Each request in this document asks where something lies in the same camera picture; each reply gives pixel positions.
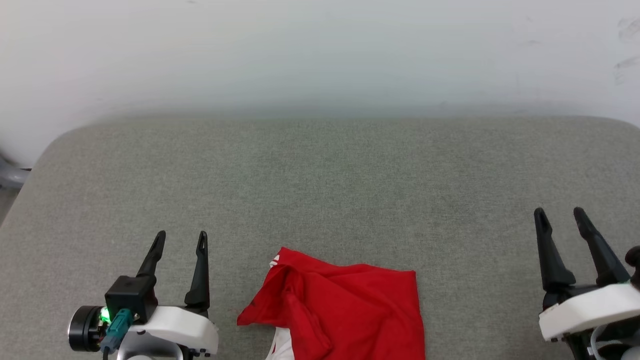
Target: cable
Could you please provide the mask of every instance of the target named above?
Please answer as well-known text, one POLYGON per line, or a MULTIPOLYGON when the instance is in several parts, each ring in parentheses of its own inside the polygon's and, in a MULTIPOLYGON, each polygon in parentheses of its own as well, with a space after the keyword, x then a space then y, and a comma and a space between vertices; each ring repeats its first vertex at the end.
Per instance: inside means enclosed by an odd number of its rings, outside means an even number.
POLYGON ((114 352, 120 348, 120 344, 133 324, 133 314, 129 309, 120 309, 107 328, 104 339, 100 342, 100 350, 109 348, 114 352))
POLYGON ((593 357, 595 357, 596 360, 605 360, 604 357, 600 356, 600 354, 598 353, 598 348, 596 347, 596 339, 598 338, 598 336, 600 336, 600 334, 604 331, 606 327, 607 327, 606 325, 598 326, 591 333, 591 350, 593 351, 593 357))

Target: teal cable connector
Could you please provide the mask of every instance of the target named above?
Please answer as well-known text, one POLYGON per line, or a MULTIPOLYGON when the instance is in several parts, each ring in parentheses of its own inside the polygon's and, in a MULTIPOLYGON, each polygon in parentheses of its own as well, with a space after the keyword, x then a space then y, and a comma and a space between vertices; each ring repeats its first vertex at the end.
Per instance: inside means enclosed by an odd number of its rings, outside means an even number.
POLYGON ((131 310, 121 309, 118 311, 111 325, 107 328, 104 339, 100 342, 100 351, 108 351, 109 354, 113 354, 114 351, 118 350, 131 325, 133 325, 131 310))

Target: gray upholstered surface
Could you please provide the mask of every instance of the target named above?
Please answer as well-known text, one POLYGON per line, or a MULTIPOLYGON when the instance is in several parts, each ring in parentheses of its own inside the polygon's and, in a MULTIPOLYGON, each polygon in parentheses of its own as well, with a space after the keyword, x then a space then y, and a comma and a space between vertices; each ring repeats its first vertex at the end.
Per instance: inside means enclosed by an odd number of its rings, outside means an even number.
POLYGON ((580 282, 595 271, 584 207, 624 256, 640 234, 640 131, 604 119, 163 122, 82 129, 42 156, 0 229, 3 359, 96 359, 66 330, 168 243, 163 304, 209 233, 219 359, 263 359, 238 328, 280 246, 338 265, 417 271, 430 360, 568 359, 544 343, 533 210, 580 282))

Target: camera lens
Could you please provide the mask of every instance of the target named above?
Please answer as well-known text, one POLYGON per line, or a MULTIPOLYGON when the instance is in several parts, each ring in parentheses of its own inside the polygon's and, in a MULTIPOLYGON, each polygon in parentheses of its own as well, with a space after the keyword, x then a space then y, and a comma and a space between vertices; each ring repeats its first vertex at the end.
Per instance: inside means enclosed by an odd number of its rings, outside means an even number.
POLYGON ((81 306, 69 323, 67 335, 73 351, 100 350, 100 310, 102 306, 81 306))

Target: green led light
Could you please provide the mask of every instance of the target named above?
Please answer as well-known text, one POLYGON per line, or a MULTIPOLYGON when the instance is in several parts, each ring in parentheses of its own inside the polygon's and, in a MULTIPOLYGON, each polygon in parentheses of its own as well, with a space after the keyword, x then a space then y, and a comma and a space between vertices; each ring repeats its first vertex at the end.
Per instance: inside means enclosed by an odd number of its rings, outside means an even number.
POLYGON ((102 311, 100 311, 100 320, 106 323, 111 323, 111 319, 109 318, 109 309, 106 307, 103 307, 102 311))

